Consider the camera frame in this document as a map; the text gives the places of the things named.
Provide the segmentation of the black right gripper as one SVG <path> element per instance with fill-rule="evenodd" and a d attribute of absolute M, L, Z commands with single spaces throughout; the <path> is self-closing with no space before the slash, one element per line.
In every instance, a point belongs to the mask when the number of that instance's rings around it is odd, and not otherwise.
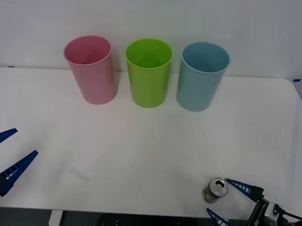
<path fill-rule="evenodd" d="M 263 198 L 262 188 L 229 178 L 226 181 L 250 200 L 257 201 L 246 226 L 297 226 L 296 223 L 284 218 L 284 210 L 278 204 Z M 206 211 L 217 226 L 237 226 L 229 220 L 220 217 L 209 208 Z"/>

